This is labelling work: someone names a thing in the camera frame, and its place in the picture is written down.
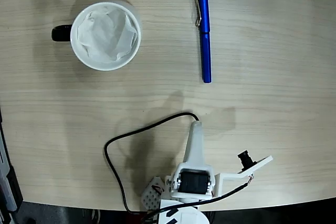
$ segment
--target pen cap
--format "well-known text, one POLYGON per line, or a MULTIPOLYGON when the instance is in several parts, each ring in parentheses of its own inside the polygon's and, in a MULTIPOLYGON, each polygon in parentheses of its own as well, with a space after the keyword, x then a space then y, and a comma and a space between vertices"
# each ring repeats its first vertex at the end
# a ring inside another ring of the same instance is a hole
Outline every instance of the pen cap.
POLYGON ((203 33, 210 32, 210 18, 209 18, 209 4, 208 0, 198 0, 199 10, 201 12, 201 23, 200 23, 200 31, 203 33))

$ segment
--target floor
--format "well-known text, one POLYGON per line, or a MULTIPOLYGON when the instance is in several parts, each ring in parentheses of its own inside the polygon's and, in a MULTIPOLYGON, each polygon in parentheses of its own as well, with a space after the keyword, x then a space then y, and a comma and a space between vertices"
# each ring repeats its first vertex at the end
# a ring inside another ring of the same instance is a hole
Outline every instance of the floor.
MULTIPOLYGON (((335 223, 336 198, 281 207, 204 212, 210 224, 335 223)), ((23 202, 14 218, 17 224, 96 224, 92 210, 23 202)), ((135 224, 138 216, 122 211, 100 211, 100 224, 135 224)))

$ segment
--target black mug handle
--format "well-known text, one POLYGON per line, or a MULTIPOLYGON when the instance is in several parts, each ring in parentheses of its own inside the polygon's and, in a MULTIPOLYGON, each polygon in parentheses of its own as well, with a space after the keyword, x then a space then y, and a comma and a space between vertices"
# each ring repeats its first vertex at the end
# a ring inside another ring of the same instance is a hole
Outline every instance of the black mug handle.
POLYGON ((70 32, 72 25, 56 26, 51 31, 53 41, 70 41, 70 32))

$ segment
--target white mug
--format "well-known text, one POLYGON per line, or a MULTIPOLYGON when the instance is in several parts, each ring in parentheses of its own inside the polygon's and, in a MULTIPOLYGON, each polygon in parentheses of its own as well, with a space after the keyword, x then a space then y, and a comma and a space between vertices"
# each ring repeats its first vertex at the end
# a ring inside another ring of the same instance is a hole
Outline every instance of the white mug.
POLYGON ((54 27, 51 31, 51 38, 53 39, 53 41, 69 41, 77 58, 81 62, 83 62, 86 66, 96 70, 109 71, 125 66, 128 62, 130 62, 134 58, 140 46, 141 31, 142 31, 142 24, 140 21, 140 15, 132 5, 124 1, 110 1, 110 2, 99 2, 86 7, 77 15, 72 25, 60 25, 54 27), (138 32, 138 36, 130 53, 110 63, 101 63, 91 59, 88 56, 88 53, 84 48, 84 46, 81 45, 77 39, 78 26, 83 22, 85 17, 93 10, 96 10, 97 8, 104 6, 113 6, 122 9, 130 17, 138 32))

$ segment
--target blue pen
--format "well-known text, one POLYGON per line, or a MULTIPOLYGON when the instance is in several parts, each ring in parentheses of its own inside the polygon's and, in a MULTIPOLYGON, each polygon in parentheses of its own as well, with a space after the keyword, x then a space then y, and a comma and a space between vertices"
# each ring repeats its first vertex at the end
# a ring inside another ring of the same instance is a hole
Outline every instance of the blue pen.
POLYGON ((204 83, 211 83, 211 54, 210 54, 210 17, 208 0, 195 0, 198 10, 196 26, 199 27, 201 42, 202 76, 204 83))

